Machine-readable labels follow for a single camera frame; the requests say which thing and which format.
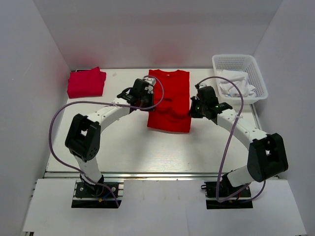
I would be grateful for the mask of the red t-shirt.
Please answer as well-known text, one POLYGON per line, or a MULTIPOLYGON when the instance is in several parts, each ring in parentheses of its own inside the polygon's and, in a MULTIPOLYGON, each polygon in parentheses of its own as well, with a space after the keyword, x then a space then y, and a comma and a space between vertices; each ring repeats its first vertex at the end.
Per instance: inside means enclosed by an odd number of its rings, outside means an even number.
POLYGON ((189 72, 183 70, 149 70, 149 75, 160 80, 154 87, 154 103, 149 112, 147 127, 167 132, 189 133, 189 72))

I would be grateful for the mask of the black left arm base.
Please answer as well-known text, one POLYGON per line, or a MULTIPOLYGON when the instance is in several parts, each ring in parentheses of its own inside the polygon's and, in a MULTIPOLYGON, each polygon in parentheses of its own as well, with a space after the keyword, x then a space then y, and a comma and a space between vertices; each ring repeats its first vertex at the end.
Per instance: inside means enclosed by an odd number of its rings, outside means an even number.
POLYGON ((100 191, 93 193, 92 190, 81 181, 77 181, 75 184, 71 207, 80 209, 118 208, 113 195, 107 188, 100 187, 100 191))

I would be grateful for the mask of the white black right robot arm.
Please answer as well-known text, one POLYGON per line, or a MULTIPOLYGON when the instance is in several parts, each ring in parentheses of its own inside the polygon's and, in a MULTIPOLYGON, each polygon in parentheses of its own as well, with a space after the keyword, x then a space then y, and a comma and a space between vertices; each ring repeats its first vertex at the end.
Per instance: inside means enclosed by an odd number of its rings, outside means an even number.
POLYGON ((231 105, 219 103, 211 86, 197 86, 189 114, 192 118, 207 118, 229 131, 228 142, 235 137, 248 150, 245 166, 227 174, 218 173, 216 197, 220 193, 232 197, 248 184, 264 182, 288 170, 284 140, 278 133, 268 134, 243 120, 231 105))

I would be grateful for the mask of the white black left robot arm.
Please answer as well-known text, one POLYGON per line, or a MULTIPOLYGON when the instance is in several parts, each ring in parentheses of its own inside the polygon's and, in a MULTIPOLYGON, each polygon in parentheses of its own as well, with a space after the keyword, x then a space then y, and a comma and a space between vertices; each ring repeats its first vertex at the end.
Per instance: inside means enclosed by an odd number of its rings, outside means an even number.
POLYGON ((65 146, 75 156, 82 171, 81 181, 93 196, 101 195, 104 190, 104 178, 96 160, 100 149, 101 133, 112 123, 135 110, 152 111, 156 83, 157 79, 153 76, 136 79, 133 87, 123 90, 117 98, 105 104, 103 108, 89 115, 74 116, 65 146))

